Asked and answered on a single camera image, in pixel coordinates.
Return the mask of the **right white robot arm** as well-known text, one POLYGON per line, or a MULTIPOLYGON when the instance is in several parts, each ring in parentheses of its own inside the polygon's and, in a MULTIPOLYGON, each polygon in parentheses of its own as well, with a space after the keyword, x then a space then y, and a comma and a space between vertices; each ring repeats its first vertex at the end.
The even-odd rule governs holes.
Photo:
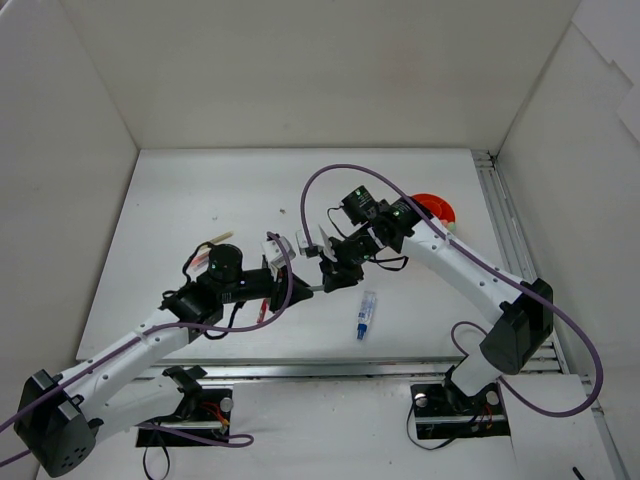
POLYGON ((464 412, 503 375, 515 375, 553 331, 553 291, 541 279, 528 283, 466 250, 428 209, 404 198, 373 200, 364 188, 343 199, 355 226, 348 236, 324 235, 320 267, 326 292, 351 287, 363 265, 391 249, 440 276, 474 305, 490 326, 480 344, 445 376, 445 405, 464 412))

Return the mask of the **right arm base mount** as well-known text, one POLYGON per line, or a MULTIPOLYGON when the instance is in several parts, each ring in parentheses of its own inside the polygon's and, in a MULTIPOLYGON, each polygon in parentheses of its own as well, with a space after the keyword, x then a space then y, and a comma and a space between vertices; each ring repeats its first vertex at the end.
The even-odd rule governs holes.
POLYGON ((419 441, 509 437, 511 429, 496 383, 474 397, 458 396, 441 383, 412 384, 408 430, 419 441))

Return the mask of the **orange highlighter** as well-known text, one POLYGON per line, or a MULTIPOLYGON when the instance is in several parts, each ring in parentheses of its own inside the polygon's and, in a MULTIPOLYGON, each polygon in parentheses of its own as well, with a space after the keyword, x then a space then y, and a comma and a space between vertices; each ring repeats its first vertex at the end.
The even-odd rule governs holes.
POLYGON ((202 263, 206 263, 207 261, 208 261, 208 253, 204 252, 202 254, 199 254, 192 260, 191 266, 196 268, 198 265, 201 265, 202 263))

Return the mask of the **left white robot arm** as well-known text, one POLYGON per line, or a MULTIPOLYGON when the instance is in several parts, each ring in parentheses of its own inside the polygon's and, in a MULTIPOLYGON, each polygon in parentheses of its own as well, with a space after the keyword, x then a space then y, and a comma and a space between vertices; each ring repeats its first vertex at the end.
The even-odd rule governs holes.
POLYGON ((278 319, 313 295, 292 272, 290 243, 277 234, 263 243, 263 266, 257 270, 243 269, 242 252, 233 245, 203 246, 207 267, 164 293, 160 307, 136 329, 72 368, 56 375, 40 370, 26 381, 18 412, 6 424, 50 477, 68 474, 99 443, 131 427, 195 415, 203 395, 202 368, 169 367, 144 382, 138 377, 205 333, 235 332, 220 324, 226 305, 267 299, 278 319))

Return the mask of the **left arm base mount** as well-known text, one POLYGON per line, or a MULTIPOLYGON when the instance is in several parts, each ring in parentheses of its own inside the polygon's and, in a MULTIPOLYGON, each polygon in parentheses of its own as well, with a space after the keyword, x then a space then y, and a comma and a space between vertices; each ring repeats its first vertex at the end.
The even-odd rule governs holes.
MULTIPOLYGON (((230 387, 205 388, 202 398, 196 401, 195 407, 186 417, 174 414, 158 417, 153 423, 200 439, 227 444, 228 436, 231 434, 232 409, 233 390, 230 387)), ((164 431, 144 428, 136 432, 135 447, 187 448, 206 447, 206 444, 164 431)))

